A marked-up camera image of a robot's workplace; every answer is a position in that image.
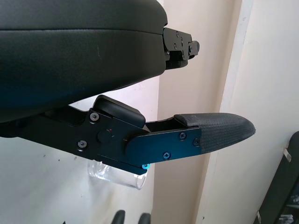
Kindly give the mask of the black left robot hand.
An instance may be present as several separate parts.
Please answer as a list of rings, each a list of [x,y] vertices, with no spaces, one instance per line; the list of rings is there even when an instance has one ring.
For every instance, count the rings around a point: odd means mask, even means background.
[[[104,96],[185,67],[199,49],[190,34],[167,27],[156,0],[3,0],[0,134],[137,175],[249,138],[254,125],[235,114],[146,122]]]

